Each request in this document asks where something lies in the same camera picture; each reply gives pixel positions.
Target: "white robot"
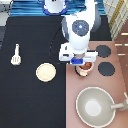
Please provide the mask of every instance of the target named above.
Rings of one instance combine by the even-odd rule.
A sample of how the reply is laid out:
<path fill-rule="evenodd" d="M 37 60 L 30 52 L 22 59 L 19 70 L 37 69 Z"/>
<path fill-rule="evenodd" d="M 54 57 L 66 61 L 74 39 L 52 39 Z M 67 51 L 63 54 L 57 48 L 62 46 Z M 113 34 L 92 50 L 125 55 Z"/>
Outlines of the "white robot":
<path fill-rule="evenodd" d="M 44 0 L 44 13 L 47 15 L 62 15 L 67 11 L 67 0 Z"/>
<path fill-rule="evenodd" d="M 95 32 L 101 24 L 97 2 L 85 0 L 85 6 L 85 11 L 66 15 L 62 20 L 62 33 L 69 42 L 61 45 L 59 60 L 75 66 L 95 62 L 98 55 L 88 49 L 90 32 Z"/>

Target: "round black pad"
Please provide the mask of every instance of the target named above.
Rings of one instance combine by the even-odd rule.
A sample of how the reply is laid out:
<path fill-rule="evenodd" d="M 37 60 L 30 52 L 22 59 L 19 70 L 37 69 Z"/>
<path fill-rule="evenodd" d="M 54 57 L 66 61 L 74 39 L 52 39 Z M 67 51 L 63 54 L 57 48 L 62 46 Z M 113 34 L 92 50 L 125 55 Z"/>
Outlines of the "round black pad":
<path fill-rule="evenodd" d="M 103 76 L 112 76 L 115 72 L 114 66 L 109 62 L 101 62 L 98 66 L 98 70 Z"/>
<path fill-rule="evenodd" d="M 108 57 L 111 54 L 111 49 L 106 45 L 97 46 L 96 51 L 98 52 L 98 56 L 103 58 Z"/>

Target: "beige table surface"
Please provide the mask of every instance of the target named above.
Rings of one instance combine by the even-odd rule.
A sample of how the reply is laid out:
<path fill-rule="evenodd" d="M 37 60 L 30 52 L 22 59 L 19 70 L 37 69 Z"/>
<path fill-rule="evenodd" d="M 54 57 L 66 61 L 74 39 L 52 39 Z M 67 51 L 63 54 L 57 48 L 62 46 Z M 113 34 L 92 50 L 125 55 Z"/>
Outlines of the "beige table surface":
<path fill-rule="evenodd" d="M 98 45 L 107 45 L 111 48 L 111 55 L 107 58 L 97 57 L 95 66 L 91 74 L 87 77 L 80 77 L 75 73 L 74 66 L 66 66 L 66 128 L 90 128 L 78 117 L 75 102 L 78 94 L 86 87 L 100 87 L 106 90 L 119 103 L 125 99 L 122 71 L 117 55 L 114 41 L 90 41 L 89 48 L 95 50 Z M 115 67 L 115 74 L 112 76 L 102 76 L 98 71 L 98 65 L 101 62 L 110 62 Z M 113 122 L 106 128 L 128 128 L 128 110 L 116 111 Z"/>

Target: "white spoon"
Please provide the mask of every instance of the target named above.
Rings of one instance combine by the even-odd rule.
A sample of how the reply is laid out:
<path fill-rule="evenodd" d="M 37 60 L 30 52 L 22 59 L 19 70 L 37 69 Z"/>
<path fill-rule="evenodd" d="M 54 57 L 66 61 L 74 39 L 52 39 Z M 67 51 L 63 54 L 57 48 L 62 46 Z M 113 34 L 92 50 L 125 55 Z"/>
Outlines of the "white spoon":
<path fill-rule="evenodd" d="M 19 44 L 16 44 L 15 55 L 11 59 L 13 65 L 20 65 L 21 57 L 19 56 Z"/>

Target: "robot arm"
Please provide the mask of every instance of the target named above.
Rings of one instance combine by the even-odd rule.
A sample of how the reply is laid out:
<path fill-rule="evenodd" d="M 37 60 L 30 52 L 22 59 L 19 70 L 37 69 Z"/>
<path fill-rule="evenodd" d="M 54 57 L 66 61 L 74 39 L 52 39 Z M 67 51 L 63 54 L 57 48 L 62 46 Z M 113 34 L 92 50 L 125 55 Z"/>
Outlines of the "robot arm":
<path fill-rule="evenodd" d="M 86 11 L 67 15 L 62 20 L 62 33 L 69 43 L 61 45 L 59 60 L 70 61 L 72 65 L 94 62 L 98 55 L 96 51 L 88 51 L 90 32 L 95 23 L 95 0 L 86 0 L 85 5 Z"/>

